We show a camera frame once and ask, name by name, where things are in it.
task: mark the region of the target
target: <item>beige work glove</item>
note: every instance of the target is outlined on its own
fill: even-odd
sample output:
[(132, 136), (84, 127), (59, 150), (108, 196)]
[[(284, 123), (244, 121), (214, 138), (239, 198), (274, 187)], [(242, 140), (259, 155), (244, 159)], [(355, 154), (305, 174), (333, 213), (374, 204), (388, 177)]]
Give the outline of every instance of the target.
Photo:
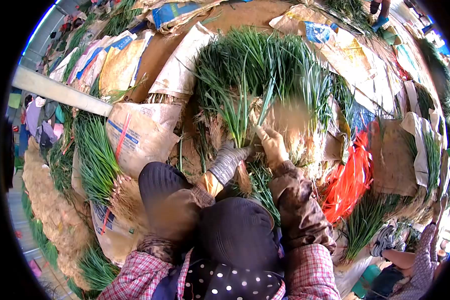
[(271, 128), (263, 129), (261, 126), (257, 126), (255, 130), (261, 140), (270, 169), (275, 170), (283, 162), (290, 159), (281, 134)]

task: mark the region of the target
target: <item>red plastic strap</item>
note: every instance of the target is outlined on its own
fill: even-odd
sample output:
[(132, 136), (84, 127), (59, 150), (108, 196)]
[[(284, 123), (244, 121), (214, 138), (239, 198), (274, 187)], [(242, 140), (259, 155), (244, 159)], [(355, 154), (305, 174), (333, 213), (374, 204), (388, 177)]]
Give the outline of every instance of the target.
[(73, 142), (73, 136), (70, 138), (70, 142), (66, 146), (65, 150), (63, 150), (62, 155), (65, 155), (65, 152), (70, 148), (70, 145), (72, 145)]
[(361, 131), (348, 148), (347, 163), (337, 166), (327, 177), (330, 184), (323, 193), (322, 211), (330, 223), (348, 216), (358, 199), (370, 189), (373, 166), (367, 144), (367, 132)]
[(120, 150), (122, 149), (123, 140), (125, 139), (125, 136), (127, 135), (127, 130), (129, 128), (131, 119), (132, 119), (132, 115), (129, 112), (126, 114), (126, 119), (125, 119), (125, 124), (123, 124), (122, 134), (120, 135), (120, 138), (118, 140), (118, 145), (116, 146), (115, 159), (117, 162), (119, 161)]
[(105, 226), (107, 225), (107, 220), (108, 220), (108, 215), (110, 214), (110, 209), (108, 209), (108, 207), (106, 208), (106, 213), (105, 213), (105, 219), (103, 220), (103, 227), (102, 227), (102, 232), (100, 232), (100, 235), (103, 235), (105, 233)]

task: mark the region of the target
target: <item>blue boot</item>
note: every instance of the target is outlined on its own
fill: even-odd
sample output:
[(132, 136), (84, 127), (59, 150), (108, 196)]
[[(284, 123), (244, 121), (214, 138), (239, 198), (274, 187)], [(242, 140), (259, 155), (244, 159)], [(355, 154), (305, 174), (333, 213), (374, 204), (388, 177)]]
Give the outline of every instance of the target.
[(378, 16), (377, 21), (375, 22), (375, 24), (372, 25), (373, 31), (377, 32), (377, 30), (387, 22), (388, 22), (388, 18), (384, 18), (383, 16)]

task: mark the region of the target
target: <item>gray knit glove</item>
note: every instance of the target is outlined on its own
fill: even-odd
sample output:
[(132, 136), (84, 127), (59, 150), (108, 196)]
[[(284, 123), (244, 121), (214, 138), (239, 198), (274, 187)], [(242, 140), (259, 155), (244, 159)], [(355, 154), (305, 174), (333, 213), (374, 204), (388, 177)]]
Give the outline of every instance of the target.
[(240, 160), (245, 160), (252, 153), (252, 145), (236, 149), (233, 141), (226, 141), (218, 150), (217, 158), (208, 171), (216, 177), (219, 183), (225, 186), (232, 179)]

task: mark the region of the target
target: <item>wall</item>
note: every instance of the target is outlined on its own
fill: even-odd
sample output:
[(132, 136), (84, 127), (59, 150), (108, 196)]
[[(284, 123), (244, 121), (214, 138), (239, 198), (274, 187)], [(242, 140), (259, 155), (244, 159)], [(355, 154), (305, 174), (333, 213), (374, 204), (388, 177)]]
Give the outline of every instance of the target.
[(76, 5), (80, 5), (89, 0), (61, 0), (55, 5), (47, 18), (43, 21), (39, 30), (30, 41), (30, 44), (22, 57), (20, 64), (29, 69), (35, 70), (37, 62), (42, 60), (48, 45), (50, 44), (50, 33), (56, 31), (59, 34), (59, 28), (63, 24), (63, 17), (76, 11)]

